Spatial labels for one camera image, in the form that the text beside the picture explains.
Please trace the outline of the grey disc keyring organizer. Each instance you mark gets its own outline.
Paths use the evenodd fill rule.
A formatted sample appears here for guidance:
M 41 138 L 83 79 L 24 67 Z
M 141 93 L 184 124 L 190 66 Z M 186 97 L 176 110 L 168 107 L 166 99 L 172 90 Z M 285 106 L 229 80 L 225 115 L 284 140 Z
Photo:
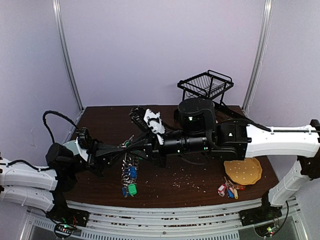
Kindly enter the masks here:
M 125 198 L 135 196 L 135 195 L 133 196 L 129 195 L 128 185 L 136 184 L 136 188 L 137 188 L 138 166 L 139 166 L 139 158 L 126 152 L 123 156 L 122 166 L 121 166 L 121 184 L 122 184 L 121 191 Z

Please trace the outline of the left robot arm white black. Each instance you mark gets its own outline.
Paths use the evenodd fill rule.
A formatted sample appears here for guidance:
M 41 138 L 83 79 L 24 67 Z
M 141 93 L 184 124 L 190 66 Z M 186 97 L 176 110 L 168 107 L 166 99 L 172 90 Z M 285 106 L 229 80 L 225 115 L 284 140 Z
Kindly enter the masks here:
M 103 177 L 128 150 L 91 138 L 87 128 L 76 132 L 76 139 L 63 144 L 54 142 L 45 155 L 46 166 L 35 166 L 23 159 L 0 159 L 0 199 L 40 209 L 61 222 L 72 218 L 64 193 L 77 184 L 77 174 L 89 171 Z

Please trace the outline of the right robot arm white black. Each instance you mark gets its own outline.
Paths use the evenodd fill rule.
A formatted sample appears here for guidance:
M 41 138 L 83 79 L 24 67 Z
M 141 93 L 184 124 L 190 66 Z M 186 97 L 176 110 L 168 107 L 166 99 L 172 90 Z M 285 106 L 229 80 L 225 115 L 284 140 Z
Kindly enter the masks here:
M 202 98 L 183 100 L 177 115 L 180 129 L 169 132 L 159 113 L 133 108 L 131 120 L 144 136 L 129 139 L 124 146 L 144 151 L 150 161 L 190 153 L 209 153 L 224 161 L 297 157 L 287 175 L 262 197 L 256 210 L 261 221 L 268 220 L 303 184 L 320 176 L 320 123 L 316 119 L 301 127 L 266 127 L 247 118 L 217 122 L 214 103 Z

